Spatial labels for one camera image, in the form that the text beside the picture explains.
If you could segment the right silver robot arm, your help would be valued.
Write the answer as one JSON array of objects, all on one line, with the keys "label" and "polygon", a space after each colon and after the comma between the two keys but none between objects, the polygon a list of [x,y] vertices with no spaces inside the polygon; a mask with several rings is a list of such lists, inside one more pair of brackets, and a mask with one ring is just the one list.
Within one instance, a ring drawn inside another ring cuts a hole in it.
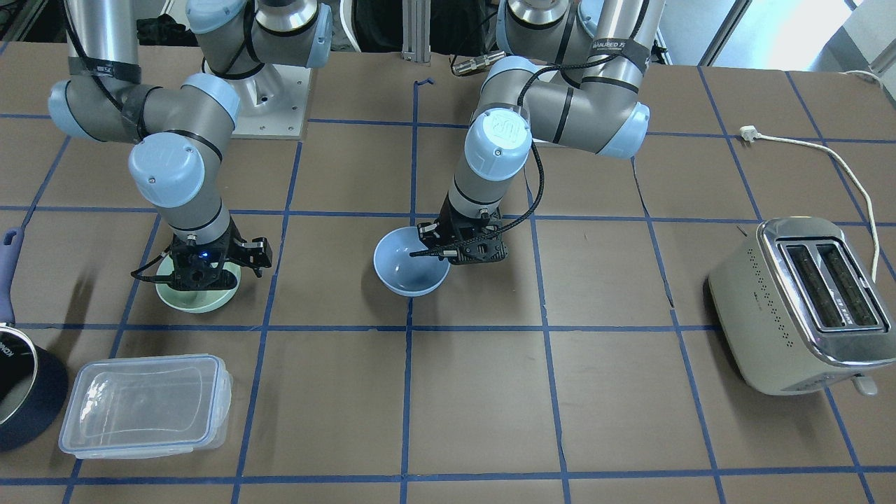
[{"label": "right silver robot arm", "polygon": [[242,98],[233,83],[281,66],[320,68],[332,45],[333,14],[320,1],[189,1],[186,15],[207,71],[179,89],[146,84],[131,1],[62,1],[68,80],[48,97],[53,122],[71,137],[132,146],[138,191],[173,232],[169,274],[144,283],[176,291],[237,286],[229,264],[257,277],[271,267],[266,238],[245,240],[216,185],[237,128]]}]

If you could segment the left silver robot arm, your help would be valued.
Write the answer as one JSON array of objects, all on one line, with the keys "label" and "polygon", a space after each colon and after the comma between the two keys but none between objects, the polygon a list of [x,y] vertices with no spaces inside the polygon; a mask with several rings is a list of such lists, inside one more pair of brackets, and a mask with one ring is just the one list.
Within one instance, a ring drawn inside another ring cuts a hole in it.
[{"label": "left silver robot arm", "polygon": [[438,218],[417,226],[423,249],[454,265],[503,260],[500,204],[536,141],[628,159],[650,110],[640,102],[662,1],[503,1],[505,57],[484,78]]}]

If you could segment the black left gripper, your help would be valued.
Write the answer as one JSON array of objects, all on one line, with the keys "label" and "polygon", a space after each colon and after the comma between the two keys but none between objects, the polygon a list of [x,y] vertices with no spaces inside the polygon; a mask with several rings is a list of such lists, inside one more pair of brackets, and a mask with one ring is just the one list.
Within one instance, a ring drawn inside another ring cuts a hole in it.
[{"label": "black left gripper", "polygon": [[477,211],[476,217],[467,217],[444,203],[438,218],[417,226],[417,235],[425,246],[418,256],[436,256],[453,265],[496,263],[508,256],[502,234],[495,232],[502,225],[499,208],[492,213],[486,209]]}]

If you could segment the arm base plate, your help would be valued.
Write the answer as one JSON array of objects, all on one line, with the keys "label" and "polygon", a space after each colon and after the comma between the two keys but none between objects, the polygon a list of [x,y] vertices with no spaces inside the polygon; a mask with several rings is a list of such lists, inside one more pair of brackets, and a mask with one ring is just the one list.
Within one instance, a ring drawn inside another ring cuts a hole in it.
[{"label": "arm base plate", "polygon": [[254,76],[228,80],[240,98],[234,139],[301,140],[313,70],[266,64]]}]

